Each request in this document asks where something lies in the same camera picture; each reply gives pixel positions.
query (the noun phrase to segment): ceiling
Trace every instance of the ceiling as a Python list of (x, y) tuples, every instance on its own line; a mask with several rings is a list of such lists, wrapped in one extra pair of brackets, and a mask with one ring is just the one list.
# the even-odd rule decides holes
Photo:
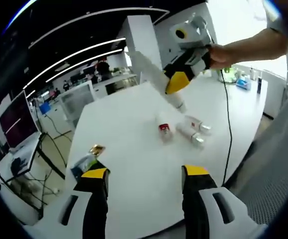
[[(8, 1), (6, 7), (0, 8), (0, 99), (10, 89), (19, 92), (40, 72), (64, 57), (115, 39), (128, 15), (148, 14), (156, 22), (165, 12), (169, 11), (159, 21), (200, 2), (205, 1), (184, 0), (178, 4), (165, 0), (37, 0), (4, 32), (12, 17), (27, 3), (27, 0)], [(124, 46), (125, 41), (114, 49)], [(103, 45), (66, 62), (74, 65), (111, 50), (112, 44)], [(26, 91), (43, 88), (45, 81), (58, 73), (54, 70), (59, 66), (37, 78)]]

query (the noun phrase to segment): floor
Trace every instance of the floor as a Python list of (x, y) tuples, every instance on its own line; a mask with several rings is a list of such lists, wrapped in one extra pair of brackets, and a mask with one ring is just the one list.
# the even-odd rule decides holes
[[(262, 116), (261, 123), (259, 125), (256, 138), (267, 129), (267, 127), (271, 124), (271, 120), (265, 116)], [(65, 134), (68, 138), (72, 140), (73, 138), (73, 132), (69, 132)], [(71, 142), (64, 136), (61, 136), (59, 138), (56, 138), (55, 143), (59, 147), (60, 152), (62, 153), (62, 156), (65, 161), (68, 160), (69, 151), (71, 147)], [(53, 144), (52, 140), (48, 137), (44, 138), (42, 141), (42, 149), (44, 153), (50, 157), (52, 162), (63, 172), (65, 173), (65, 165), (64, 162), (57, 151), (55, 145)], [(38, 162), (41, 166), (45, 167), (46, 170), (49, 170), (50, 168), (46, 163), (43, 161), (43, 159), (36, 155), (35, 158), (36, 162)], [(240, 171), (240, 174), (238, 175), (237, 181), (240, 181), (240, 183), (236, 183), (234, 186), (233, 191), (238, 191), (243, 186), (243, 181), (245, 178), (248, 178), (251, 174), (252, 169), (251, 167), (243, 167), (243, 170)], [(50, 188), (53, 191), (59, 190), (59, 194), (61, 194), (62, 190), (64, 189), (64, 180), (60, 178), (55, 172), (52, 172), (50, 174), (50, 177), (46, 181), (45, 184), (48, 188)], [(48, 194), (50, 192), (49, 189), (45, 189), (45, 193)], [(56, 195), (50, 194), (50, 195), (44, 195), (43, 201), (47, 204), (51, 203), (56, 198)], [(158, 235), (149, 237), (150, 239), (182, 239), (185, 238), (185, 225), (181, 222), (178, 223), (176, 226), (172, 227), (169, 230), (166, 230), (165, 232), (162, 232)]]

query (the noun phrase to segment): human hand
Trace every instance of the human hand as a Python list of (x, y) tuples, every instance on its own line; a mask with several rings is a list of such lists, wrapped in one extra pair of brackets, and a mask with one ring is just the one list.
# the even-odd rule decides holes
[(234, 61), (233, 54), (226, 46), (213, 44), (208, 46), (210, 52), (210, 68), (211, 69), (223, 69), (230, 68)]

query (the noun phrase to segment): yellow robot part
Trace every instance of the yellow robot part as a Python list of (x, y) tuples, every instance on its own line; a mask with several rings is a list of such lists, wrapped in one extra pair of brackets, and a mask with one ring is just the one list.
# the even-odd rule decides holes
[(166, 87), (166, 94), (172, 94), (177, 91), (180, 91), (187, 85), (189, 85), (190, 81), (185, 74), (185, 72), (177, 71), (172, 78), (170, 79), (167, 87)]

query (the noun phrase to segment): white tabletop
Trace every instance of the white tabletop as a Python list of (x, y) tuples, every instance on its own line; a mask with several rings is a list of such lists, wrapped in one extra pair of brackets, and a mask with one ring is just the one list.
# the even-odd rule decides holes
[[(245, 91), (227, 86), (233, 144), (227, 178), (245, 156), (258, 129), (267, 94), (263, 81)], [(66, 170), (66, 188), (76, 181), (70, 167), (94, 144), (106, 147), (99, 157), (110, 171), (106, 238), (141, 238), (172, 226), (184, 218), (181, 166), (204, 166), (221, 186), (229, 148), (224, 85), (212, 78), (194, 79), (181, 90), (187, 115), (212, 127), (203, 149), (175, 132), (183, 115), (150, 85), (125, 89), (85, 106), (77, 125)], [(174, 140), (163, 144), (155, 114), (168, 116)]]
[(126, 80), (128, 78), (135, 77), (135, 76), (136, 76), (136, 74), (121, 74), (119, 76), (112, 77), (109, 80), (100, 81), (100, 82), (94, 84), (93, 87), (97, 88), (97, 87), (101, 87), (101, 86), (107, 86), (109, 84), (112, 84), (112, 83), (115, 83), (115, 82), (118, 82), (121, 80)]
[(9, 152), (5, 155), (5, 157), (3, 157), (3, 159), (0, 161), (0, 175), (5, 181), (9, 181), (13, 178), (18, 177), (14, 177), (11, 172), (11, 164), (13, 162), (13, 159), (15, 158), (19, 157), (21, 160), (26, 161), (26, 165), (18, 172), (19, 176), (30, 170), (40, 136), (40, 132), (32, 134), (30, 136), (30, 139), (28, 140), (28, 143), (26, 143), (24, 147), (19, 149), (14, 154), (11, 154)]

